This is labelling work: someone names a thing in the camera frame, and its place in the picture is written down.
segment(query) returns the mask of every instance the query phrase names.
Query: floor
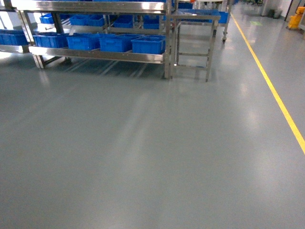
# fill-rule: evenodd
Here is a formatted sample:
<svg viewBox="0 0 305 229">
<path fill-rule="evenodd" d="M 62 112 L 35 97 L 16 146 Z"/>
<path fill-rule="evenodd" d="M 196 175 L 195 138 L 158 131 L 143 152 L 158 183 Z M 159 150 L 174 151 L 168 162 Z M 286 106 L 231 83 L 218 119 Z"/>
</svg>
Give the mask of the floor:
<svg viewBox="0 0 305 229">
<path fill-rule="evenodd" d="M 305 41 L 257 12 L 233 14 L 305 136 Z M 0 228 L 304 228 L 305 155 L 234 22 L 208 83 L 162 71 L 2 54 Z"/>
</svg>

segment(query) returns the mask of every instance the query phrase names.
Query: metal table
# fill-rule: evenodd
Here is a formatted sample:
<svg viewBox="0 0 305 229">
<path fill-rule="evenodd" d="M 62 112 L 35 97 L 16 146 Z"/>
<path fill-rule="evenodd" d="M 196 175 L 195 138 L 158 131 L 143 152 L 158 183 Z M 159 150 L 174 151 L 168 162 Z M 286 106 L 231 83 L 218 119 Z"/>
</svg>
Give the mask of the metal table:
<svg viewBox="0 0 305 229">
<path fill-rule="evenodd" d="M 220 19 L 220 14 L 217 10 L 177 10 L 172 14 L 173 24 L 176 25 L 173 37 L 172 37 L 172 53 L 171 53 L 171 73 L 172 77 L 174 75 L 174 68 L 191 68 L 197 70 L 206 70 L 206 78 L 207 82 L 210 75 L 211 64 L 212 64 L 212 56 L 214 50 L 215 37 L 218 27 L 218 21 Z M 195 25 L 197 25 L 196 20 L 212 20 L 211 25 L 211 35 L 210 35 L 210 44 L 208 53 L 186 53 L 179 52 L 180 48 L 180 28 L 181 24 L 184 21 L 195 21 Z M 179 64 L 179 56 L 200 56 L 207 57 L 206 66 L 189 66 L 189 65 L 181 65 Z"/>
</svg>

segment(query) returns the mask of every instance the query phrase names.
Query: blue bin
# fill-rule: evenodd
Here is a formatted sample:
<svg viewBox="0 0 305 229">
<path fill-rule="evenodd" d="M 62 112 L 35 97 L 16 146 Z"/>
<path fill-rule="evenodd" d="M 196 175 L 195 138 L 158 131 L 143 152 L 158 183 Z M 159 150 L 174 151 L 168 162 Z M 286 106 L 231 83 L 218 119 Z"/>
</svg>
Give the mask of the blue bin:
<svg viewBox="0 0 305 229">
<path fill-rule="evenodd" d="M 33 35 L 37 47 L 64 48 L 68 47 L 68 34 L 57 34 L 55 32 L 45 32 Z"/>
<path fill-rule="evenodd" d="M 22 30 L 1 30 L 0 44 L 28 45 L 28 42 Z"/>
<path fill-rule="evenodd" d="M 178 3 L 178 9 L 192 9 L 193 4 L 188 2 L 179 2 Z"/>
<path fill-rule="evenodd" d="M 154 29 L 158 30 L 160 27 L 159 20 L 145 20 L 143 23 L 144 29 Z"/>
<path fill-rule="evenodd" d="M 103 26 L 105 24 L 105 19 L 103 15 L 92 15 L 87 20 L 90 26 Z"/>
<path fill-rule="evenodd" d="M 67 36 L 69 49 L 92 50 L 100 47 L 100 34 L 74 34 Z"/>
<path fill-rule="evenodd" d="M 166 0 L 139 0 L 139 1 L 145 1 L 145 2 L 166 2 Z"/>
<path fill-rule="evenodd" d="M 121 1 L 121 0 L 93 0 L 93 1 Z"/>
<path fill-rule="evenodd" d="M 228 12 L 222 12 L 220 11 L 220 20 L 218 21 L 219 23 L 223 23 L 223 24 L 226 24 L 227 21 L 228 21 Z"/>
<path fill-rule="evenodd" d="M 42 24 L 54 24 L 52 14 L 48 13 L 39 17 Z"/>
<path fill-rule="evenodd" d="M 70 17 L 70 23 L 71 25 L 88 25 L 89 17 L 90 15 L 76 14 Z"/>
<path fill-rule="evenodd" d="M 100 38 L 102 52 L 127 52 L 132 49 L 132 40 L 142 37 L 141 34 L 123 34 Z"/>
<path fill-rule="evenodd" d="M 113 23 L 114 27 L 118 28 L 132 28 L 133 27 L 132 15 L 121 15 Z"/>
<path fill-rule="evenodd" d="M 62 20 L 68 19 L 70 17 L 69 14 L 65 14 L 65 13 L 61 13 L 60 16 Z"/>
<path fill-rule="evenodd" d="M 162 54 L 165 52 L 164 36 L 145 36 L 132 40 L 133 53 Z"/>
</svg>

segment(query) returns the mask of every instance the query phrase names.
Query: shelf tier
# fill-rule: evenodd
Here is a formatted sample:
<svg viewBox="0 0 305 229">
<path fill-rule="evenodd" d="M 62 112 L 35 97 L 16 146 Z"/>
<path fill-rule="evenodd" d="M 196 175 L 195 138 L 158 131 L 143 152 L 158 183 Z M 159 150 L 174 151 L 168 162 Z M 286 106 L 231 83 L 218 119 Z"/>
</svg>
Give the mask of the shelf tier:
<svg viewBox="0 0 305 229">
<path fill-rule="evenodd" d="M 29 52 L 28 45 L 0 45 L 0 52 L 10 52 L 10 53 L 27 53 Z"/>
<path fill-rule="evenodd" d="M 12 7 L 9 7 L 9 6 L 0 6 L 0 11 L 12 11 L 14 12 L 15 10 L 12 8 Z"/>
<path fill-rule="evenodd" d="M 92 1 L 36 1 L 11 0 L 18 10 L 41 12 L 103 12 L 165 14 L 164 2 L 92 2 Z"/>
<path fill-rule="evenodd" d="M 160 54 L 140 54 L 132 52 L 101 52 L 100 50 L 72 50 L 72 49 L 53 49 L 30 46 L 29 50 L 35 55 L 51 55 L 51 56 L 67 56 L 67 57 L 81 57 L 88 59 L 104 59 L 113 61 L 128 61 L 128 62 L 142 62 L 142 63 L 158 63 L 164 61 L 164 55 Z"/>
<path fill-rule="evenodd" d="M 160 32 L 160 30 L 153 30 L 153 29 L 139 29 L 139 28 L 115 28 L 111 27 L 111 32 L 114 33 L 139 33 L 139 34 L 155 34 L 164 35 L 165 32 Z"/>
</svg>

